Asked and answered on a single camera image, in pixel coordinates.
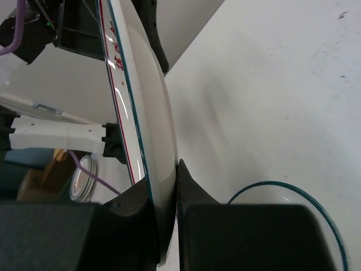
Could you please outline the cardboard box in background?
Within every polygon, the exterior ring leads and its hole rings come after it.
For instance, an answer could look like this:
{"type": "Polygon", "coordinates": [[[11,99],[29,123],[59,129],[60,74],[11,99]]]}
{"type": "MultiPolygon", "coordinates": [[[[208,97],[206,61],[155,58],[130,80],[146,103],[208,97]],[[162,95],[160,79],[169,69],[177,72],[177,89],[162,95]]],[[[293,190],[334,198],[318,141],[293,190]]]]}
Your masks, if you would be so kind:
{"type": "Polygon", "coordinates": [[[19,202],[54,202],[76,169],[68,152],[56,149],[44,170],[30,169],[20,185],[19,202]]]}

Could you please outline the orange sunburst pattern plate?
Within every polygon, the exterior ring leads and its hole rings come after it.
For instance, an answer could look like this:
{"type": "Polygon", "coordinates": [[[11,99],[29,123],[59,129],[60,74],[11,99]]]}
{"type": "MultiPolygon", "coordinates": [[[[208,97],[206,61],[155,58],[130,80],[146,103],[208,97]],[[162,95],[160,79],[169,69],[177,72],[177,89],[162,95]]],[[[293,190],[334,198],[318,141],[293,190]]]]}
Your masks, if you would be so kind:
{"type": "Polygon", "coordinates": [[[164,265],[175,220],[178,165],[164,74],[131,1],[97,1],[96,11],[129,176],[132,183],[146,183],[155,210],[159,265],[164,265]]]}

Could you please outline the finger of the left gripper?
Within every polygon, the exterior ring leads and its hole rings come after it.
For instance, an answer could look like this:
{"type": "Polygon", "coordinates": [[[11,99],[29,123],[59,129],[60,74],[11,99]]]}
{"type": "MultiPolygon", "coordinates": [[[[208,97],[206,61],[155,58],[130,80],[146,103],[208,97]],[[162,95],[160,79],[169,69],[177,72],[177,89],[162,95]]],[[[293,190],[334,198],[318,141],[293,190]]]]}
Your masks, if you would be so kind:
{"type": "Polygon", "coordinates": [[[160,64],[163,74],[169,71],[169,62],[162,48],[156,23],[156,0],[132,0],[135,10],[142,22],[149,43],[160,64]]]}

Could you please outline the white green-rimmed plate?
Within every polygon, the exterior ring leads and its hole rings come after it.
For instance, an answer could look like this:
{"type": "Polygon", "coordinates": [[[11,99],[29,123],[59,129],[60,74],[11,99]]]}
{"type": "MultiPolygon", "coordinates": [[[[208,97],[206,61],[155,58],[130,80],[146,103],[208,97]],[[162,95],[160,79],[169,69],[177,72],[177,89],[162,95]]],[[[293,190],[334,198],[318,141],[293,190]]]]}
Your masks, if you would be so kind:
{"type": "Polygon", "coordinates": [[[301,188],[281,181],[261,181],[239,190],[229,204],[293,204],[305,206],[315,216],[337,270],[350,270],[342,235],[324,207],[301,188]]]}

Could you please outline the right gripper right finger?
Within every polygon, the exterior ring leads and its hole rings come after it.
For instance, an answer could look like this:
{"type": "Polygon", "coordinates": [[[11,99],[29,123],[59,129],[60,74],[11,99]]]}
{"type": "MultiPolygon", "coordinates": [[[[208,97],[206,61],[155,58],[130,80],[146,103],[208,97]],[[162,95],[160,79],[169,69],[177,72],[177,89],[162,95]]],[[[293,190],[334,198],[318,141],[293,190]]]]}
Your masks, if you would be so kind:
{"type": "Polygon", "coordinates": [[[309,209],[293,204],[222,204],[177,169],[181,270],[336,270],[309,209]]]}

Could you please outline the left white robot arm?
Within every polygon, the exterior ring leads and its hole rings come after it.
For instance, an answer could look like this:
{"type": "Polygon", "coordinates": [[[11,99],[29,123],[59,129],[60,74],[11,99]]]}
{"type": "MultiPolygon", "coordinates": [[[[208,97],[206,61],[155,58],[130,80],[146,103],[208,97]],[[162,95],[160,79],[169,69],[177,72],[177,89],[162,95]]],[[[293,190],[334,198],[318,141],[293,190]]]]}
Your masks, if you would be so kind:
{"type": "Polygon", "coordinates": [[[1,113],[9,149],[54,147],[117,157],[144,168],[176,161],[168,62],[156,29],[156,1],[97,1],[98,39],[117,122],[91,125],[1,113]]]}

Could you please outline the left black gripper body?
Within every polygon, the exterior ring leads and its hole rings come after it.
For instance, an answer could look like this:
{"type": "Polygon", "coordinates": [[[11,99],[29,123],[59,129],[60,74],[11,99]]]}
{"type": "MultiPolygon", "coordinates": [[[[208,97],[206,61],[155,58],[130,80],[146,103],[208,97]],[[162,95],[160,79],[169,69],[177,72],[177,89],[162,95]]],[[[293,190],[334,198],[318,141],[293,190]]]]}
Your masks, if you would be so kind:
{"type": "Polygon", "coordinates": [[[48,44],[103,60],[96,1],[18,1],[1,22],[1,55],[31,64],[48,44]]]}

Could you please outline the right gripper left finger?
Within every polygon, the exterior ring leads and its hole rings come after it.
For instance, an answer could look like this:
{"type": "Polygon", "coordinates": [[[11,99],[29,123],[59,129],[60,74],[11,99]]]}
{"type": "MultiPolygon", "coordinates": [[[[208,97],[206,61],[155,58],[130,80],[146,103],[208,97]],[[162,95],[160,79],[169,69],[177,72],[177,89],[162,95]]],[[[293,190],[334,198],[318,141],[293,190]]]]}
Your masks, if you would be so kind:
{"type": "Polygon", "coordinates": [[[2,270],[155,270],[145,180],[106,204],[1,203],[2,270]]]}

